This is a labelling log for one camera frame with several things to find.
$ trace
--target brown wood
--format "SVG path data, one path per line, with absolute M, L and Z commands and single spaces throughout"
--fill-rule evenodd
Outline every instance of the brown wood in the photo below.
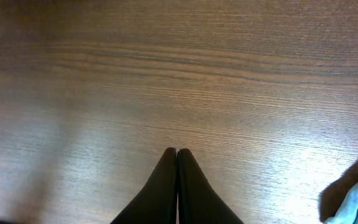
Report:
M 245 223 L 318 223 L 358 158 L 358 1 L 0 0 L 0 219 L 109 223 L 166 147 Z

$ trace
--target wooden surface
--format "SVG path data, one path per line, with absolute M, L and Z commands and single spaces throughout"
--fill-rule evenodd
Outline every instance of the wooden surface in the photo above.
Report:
M 109 223 L 166 147 L 245 223 L 358 158 L 358 1 L 0 1 L 0 219 Z

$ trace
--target wooden table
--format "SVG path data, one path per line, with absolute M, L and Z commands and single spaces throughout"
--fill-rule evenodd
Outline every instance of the wooden table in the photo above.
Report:
M 358 1 L 0 0 L 1 220 L 109 223 L 166 147 L 244 223 L 319 223 L 358 160 Z

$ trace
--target wood grain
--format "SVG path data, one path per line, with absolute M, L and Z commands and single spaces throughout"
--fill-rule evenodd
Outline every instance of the wood grain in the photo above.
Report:
M 358 1 L 0 0 L 0 219 L 109 223 L 167 147 L 245 223 L 358 158 Z

